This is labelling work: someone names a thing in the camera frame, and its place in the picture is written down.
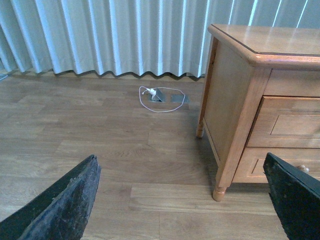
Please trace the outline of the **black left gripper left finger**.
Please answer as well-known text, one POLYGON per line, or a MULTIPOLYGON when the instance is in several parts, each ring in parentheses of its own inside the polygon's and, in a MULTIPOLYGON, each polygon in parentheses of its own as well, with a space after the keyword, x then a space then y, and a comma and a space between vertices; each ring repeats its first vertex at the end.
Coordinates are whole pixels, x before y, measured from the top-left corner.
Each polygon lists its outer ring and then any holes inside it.
POLYGON ((96 199, 101 166, 88 156, 24 207, 1 221, 2 240, 79 240, 96 199))

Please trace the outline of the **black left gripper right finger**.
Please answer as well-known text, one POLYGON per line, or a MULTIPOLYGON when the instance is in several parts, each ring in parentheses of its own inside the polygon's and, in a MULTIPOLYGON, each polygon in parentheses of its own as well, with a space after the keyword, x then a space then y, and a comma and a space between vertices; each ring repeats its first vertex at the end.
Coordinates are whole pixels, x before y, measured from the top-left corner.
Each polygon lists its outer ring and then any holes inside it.
POLYGON ((267 153, 263 169, 269 197, 290 240, 320 238, 320 181, 267 153))

